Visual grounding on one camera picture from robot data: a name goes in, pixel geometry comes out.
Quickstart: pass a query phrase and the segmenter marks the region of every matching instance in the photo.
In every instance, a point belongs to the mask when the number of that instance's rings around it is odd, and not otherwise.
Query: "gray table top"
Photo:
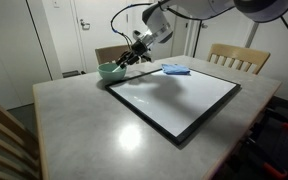
[[[128,77],[162,63],[241,84],[228,103],[180,147],[104,90],[98,73],[33,87],[46,179],[208,179],[280,86],[269,78],[187,56],[129,66]]]

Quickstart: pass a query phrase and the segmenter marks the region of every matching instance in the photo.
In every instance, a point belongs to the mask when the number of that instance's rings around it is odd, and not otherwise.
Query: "chair back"
[[[40,179],[38,140],[0,106],[0,179]]]
[[[128,50],[129,48],[127,45],[120,45],[95,49],[95,53],[98,64],[104,64],[118,60],[118,58],[120,58],[121,55]]]
[[[258,74],[269,57],[269,52],[226,44],[213,44],[207,61]]]

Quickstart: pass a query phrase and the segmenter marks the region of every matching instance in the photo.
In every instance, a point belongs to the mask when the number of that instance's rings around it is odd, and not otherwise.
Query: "door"
[[[213,43],[224,43],[244,47],[254,22],[236,8],[213,19],[203,21],[195,57],[207,59]]]
[[[49,80],[26,1],[0,0],[0,104],[6,109],[31,104],[32,85]]]
[[[111,30],[110,21],[112,17],[129,4],[153,2],[153,0],[72,1],[74,1],[73,4],[75,6],[75,8],[73,8],[76,9],[75,18],[81,35],[81,48],[85,57],[87,72],[95,72],[98,66],[95,54],[96,48],[126,44],[122,36],[113,33]],[[114,20],[114,28],[127,34],[134,42],[135,40],[132,36],[133,30],[138,30],[142,33],[147,31],[147,27],[142,21],[142,12],[145,8],[147,8],[147,6],[137,6],[122,12]],[[154,60],[171,57],[174,48],[176,48],[175,55],[183,54],[181,53],[181,49],[185,46],[187,33],[187,28],[184,27],[185,23],[183,24],[183,19],[178,18],[177,22],[181,24],[181,26],[177,27],[175,25],[175,15],[166,13],[166,17],[173,30],[179,28],[178,33],[174,30],[172,39],[165,44],[156,44],[152,48],[151,54]],[[177,39],[176,46],[173,46],[174,39]]]
[[[81,35],[81,45],[87,72],[95,72],[98,66],[95,49],[126,44],[125,39],[114,33],[110,21],[121,9],[126,0],[75,0],[76,23]],[[114,20],[114,28],[127,34],[126,13]]]

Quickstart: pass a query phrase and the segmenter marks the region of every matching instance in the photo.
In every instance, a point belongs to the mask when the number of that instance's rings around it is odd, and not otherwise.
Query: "door frame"
[[[45,55],[45,61],[48,65],[48,69],[53,80],[62,79],[62,71],[60,63],[57,57],[55,45],[53,42],[50,27],[47,21],[47,16],[44,10],[42,0],[26,0],[28,9],[31,13],[32,22],[35,25],[37,36],[39,37],[39,43],[43,54]]]
[[[84,72],[87,72],[86,58],[85,58],[85,52],[84,52],[84,48],[83,48],[82,35],[81,35],[80,30],[79,30],[80,24],[79,24],[79,20],[78,20],[78,16],[77,16],[75,0],[70,0],[70,5],[71,5],[72,16],[73,16],[73,19],[75,20],[74,21],[75,36],[76,36],[77,43],[78,43],[79,54],[81,56],[82,68],[83,68]]]

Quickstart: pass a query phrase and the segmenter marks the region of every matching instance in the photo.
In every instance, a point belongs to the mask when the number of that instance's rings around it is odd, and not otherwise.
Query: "wall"
[[[288,13],[284,17],[288,22]],[[259,75],[282,81],[276,96],[288,100],[288,31],[282,20],[260,24],[251,48],[271,53]]]
[[[234,8],[203,24],[206,27],[201,28],[195,57],[206,60],[214,43],[245,46],[254,22]]]
[[[42,1],[28,0],[52,79],[63,78]]]
[[[32,85],[50,80],[27,2],[0,0],[0,104],[6,109],[31,104]]]
[[[72,15],[71,0],[58,0],[59,8],[53,6],[52,0],[39,1],[43,2],[61,71],[84,70],[76,38],[77,32],[74,26],[76,19]]]

